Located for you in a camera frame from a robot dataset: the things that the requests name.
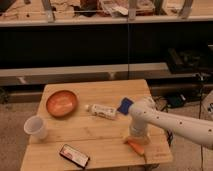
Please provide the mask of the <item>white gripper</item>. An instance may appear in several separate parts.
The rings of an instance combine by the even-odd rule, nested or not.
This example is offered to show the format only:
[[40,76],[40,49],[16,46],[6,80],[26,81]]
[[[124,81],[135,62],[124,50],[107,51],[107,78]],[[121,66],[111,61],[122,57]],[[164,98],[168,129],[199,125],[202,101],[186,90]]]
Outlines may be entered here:
[[135,131],[129,127],[123,133],[123,142],[126,143],[128,140],[139,145],[147,145],[150,143],[150,135],[147,130]]

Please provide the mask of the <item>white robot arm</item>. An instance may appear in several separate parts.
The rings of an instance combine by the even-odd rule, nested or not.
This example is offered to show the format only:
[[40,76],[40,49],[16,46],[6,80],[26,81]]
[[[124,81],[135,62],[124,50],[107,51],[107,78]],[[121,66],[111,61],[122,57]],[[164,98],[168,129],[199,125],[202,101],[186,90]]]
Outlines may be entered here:
[[133,137],[145,137],[147,125],[152,124],[213,150],[213,122],[211,121],[159,111],[151,97],[136,102],[124,98],[121,107],[124,113],[132,118],[129,132]]

